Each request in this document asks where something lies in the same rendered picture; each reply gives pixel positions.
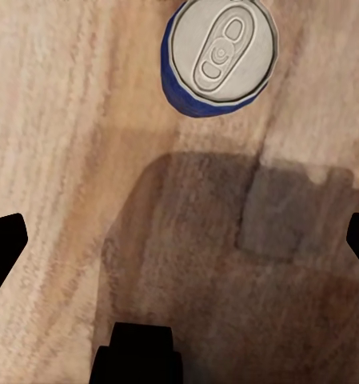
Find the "can of soda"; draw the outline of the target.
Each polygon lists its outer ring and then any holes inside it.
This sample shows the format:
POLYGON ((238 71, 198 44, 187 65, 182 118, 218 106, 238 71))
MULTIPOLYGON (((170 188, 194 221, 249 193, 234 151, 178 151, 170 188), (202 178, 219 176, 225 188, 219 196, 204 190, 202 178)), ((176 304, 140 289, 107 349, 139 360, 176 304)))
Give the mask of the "can of soda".
POLYGON ((262 0, 185 0, 162 41, 162 88, 188 117, 233 113, 269 85, 279 50, 277 23, 262 0))

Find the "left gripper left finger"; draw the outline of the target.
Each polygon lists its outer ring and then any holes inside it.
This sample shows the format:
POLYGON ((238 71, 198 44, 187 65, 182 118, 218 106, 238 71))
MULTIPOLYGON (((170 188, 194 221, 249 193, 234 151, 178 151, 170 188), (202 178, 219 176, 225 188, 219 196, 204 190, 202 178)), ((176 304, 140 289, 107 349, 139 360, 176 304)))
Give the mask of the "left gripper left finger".
POLYGON ((26 224, 20 213, 0 218, 0 288, 27 243, 26 224))

